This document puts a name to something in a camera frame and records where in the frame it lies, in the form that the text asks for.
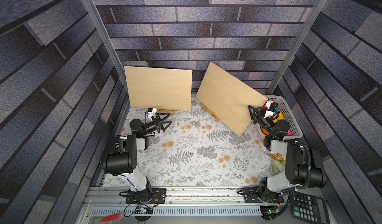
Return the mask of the small wooden easel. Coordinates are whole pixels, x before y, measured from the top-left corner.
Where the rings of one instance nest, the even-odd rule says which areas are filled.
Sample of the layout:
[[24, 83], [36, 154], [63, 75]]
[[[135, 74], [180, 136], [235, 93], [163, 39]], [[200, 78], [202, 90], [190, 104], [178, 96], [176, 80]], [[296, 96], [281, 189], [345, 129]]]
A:
[[217, 115], [215, 115], [210, 109], [208, 109], [203, 103], [200, 103], [200, 106], [203, 110], [205, 110], [206, 112], [208, 112], [210, 115], [212, 115], [214, 118], [215, 118], [215, 121], [216, 122], [219, 122], [220, 119]]
[[157, 113], [170, 113], [172, 116], [175, 114], [174, 110], [157, 109]]

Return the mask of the plywood board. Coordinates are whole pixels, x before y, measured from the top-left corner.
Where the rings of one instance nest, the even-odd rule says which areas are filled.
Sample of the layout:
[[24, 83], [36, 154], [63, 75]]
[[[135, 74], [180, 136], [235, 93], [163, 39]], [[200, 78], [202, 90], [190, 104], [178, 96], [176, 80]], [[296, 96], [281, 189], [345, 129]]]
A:
[[196, 98], [237, 136], [252, 119], [248, 106], [262, 107], [268, 100], [244, 82], [210, 62]]
[[133, 66], [124, 69], [131, 107], [191, 110], [191, 70]]

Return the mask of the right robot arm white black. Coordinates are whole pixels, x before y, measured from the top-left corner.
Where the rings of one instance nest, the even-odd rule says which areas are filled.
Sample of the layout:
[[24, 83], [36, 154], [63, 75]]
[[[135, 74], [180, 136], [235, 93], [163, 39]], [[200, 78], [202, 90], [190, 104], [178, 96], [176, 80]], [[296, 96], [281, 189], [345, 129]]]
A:
[[263, 203], [281, 203], [283, 194], [292, 190], [307, 188], [322, 188], [327, 183], [322, 156], [319, 150], [309, 147], [296, 140], [287, 139], [290, 124], [286, 120], [273, 121], [266, 112], [279, 115], [276, 109], [248, 106], [251, 119], [264, 128], [263, 145], [268, 151], [286, 157], [283, 172], [265, 177], [259, 182], [251, 197]]

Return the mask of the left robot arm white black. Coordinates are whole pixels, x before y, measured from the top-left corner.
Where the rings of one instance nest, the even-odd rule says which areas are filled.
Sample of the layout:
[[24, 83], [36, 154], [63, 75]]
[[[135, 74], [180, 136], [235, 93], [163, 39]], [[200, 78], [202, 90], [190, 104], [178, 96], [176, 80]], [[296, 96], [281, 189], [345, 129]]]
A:
[[104, 173], [114, 177], [121, 177], [127, 182], [128, 190], [119, 193], [126, 198], [126, 204], [154, 204], [165, 203], [166, 188], [152, 188], [151, 183], [139, 170], [138, 155], [141, 150], [148, 148], [148, 138], [156, 133], [164, 132], [172, 124], [168, 118], [171, 113], [155, 113], [154, 109], [147, 112], [149, 122], [140, 119], [130, 122], [132, 134], [111, 137], [100, 158], [100, 165]]

